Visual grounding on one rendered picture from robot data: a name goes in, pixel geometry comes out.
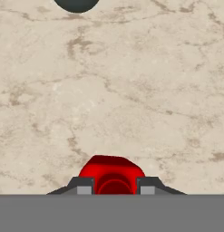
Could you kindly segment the dark grey round bottle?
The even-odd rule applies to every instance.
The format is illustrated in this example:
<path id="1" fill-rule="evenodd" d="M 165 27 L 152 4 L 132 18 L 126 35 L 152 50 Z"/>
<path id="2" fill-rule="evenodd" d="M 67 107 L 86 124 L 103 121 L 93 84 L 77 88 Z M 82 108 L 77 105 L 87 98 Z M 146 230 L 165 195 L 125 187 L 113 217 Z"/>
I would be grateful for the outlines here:
<path id="1" fill-rule="evenodd" d="M 63 10 L 70 13 L 84 13 L 94 8 L 99 0 L 54 0 Z"/>

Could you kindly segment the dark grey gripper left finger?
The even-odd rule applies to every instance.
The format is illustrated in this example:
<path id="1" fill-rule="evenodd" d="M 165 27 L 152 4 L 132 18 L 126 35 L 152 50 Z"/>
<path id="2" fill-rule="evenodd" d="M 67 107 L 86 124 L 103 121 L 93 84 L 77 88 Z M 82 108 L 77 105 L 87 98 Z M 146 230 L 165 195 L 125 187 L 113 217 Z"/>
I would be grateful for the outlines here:
<path id="1" fill-rule="evenodd" d="M 50 195 L 92 195 L 93 193 L 93 178 L 73 177 L 67 186 L 50 192 Z"/>

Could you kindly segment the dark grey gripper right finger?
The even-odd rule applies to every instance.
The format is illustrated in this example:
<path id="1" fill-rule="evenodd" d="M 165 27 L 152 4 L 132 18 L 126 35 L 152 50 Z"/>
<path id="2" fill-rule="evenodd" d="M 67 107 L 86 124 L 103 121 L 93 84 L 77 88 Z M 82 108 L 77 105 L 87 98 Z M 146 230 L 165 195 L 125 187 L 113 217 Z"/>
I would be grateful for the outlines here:
<path id="1" fill-rule="evenodd" d="M 183 195 L 183 192 L 177 189 L 165 186 L 158 177 L 137 178 L 137 195 Z"/>

